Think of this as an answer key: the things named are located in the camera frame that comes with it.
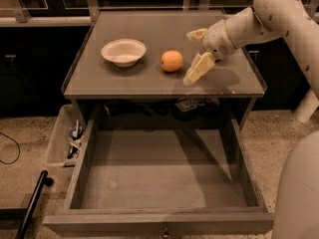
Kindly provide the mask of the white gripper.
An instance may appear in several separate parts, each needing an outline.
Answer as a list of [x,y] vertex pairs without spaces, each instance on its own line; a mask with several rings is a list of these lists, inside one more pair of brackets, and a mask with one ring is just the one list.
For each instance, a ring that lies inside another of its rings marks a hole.
[[186,86],[193,85],[212,69],[216,59],[223,60],[236,52],[236,48],[228,37],[225,20],[218,21],[208,29],[201,28],[190,31],[186,37],[192,42],[202,44],[206,51],[203,54],[197,53],[195,55],[182,80]]

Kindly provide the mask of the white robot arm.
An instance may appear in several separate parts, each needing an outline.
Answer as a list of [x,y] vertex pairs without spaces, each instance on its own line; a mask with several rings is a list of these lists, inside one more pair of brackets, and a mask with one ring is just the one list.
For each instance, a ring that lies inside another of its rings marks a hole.
[[[307,121],[318,108],[319,26],[302,0],[253,0],[250,7],[208,28],[186,34],[202,45],[183,82],[192,85],[215,62],[240,48],[263,48],[258,65],[282,105],[298,107]],[[283,165],[277,192],[272,239],[319,239],[319,134],[301,139]]]

